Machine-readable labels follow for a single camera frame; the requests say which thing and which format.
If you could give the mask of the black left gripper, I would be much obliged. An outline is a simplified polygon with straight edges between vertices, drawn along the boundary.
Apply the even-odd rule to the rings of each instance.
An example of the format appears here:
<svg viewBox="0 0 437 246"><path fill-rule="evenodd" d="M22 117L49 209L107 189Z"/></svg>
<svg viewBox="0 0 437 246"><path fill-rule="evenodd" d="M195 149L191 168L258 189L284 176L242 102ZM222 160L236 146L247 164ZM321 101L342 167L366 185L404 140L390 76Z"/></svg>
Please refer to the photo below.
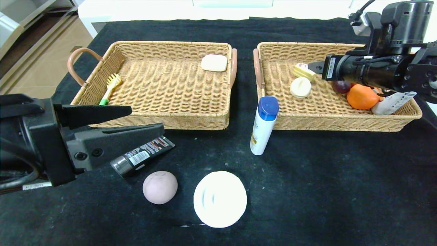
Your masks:
<svg viewBox="0 0 437 246"><path fill-rule="evenodd" d="M76 179L75 168L89 172L164 134L164 125L158 123L81 131L67 144L63 139L61 126L75 129L131 113L130 106L61 105L50 98L2 97L1 186L21 187L38 179L64 185Z"/></svg>

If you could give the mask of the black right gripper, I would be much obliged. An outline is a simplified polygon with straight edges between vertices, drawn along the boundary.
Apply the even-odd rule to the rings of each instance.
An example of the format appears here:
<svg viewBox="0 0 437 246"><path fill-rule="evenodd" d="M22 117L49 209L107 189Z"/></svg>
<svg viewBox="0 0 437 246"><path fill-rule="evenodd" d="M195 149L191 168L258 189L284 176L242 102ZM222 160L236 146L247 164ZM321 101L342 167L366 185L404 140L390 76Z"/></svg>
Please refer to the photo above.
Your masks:
<svg viewBox="0 0 437 246"><path fill-rule="evenodd" d="M354 64L362 56L328 55L325 61L315 61L308 64L308 69L315 74L322 74L326 81L346 81L362 84L360 65Z"/></svg>

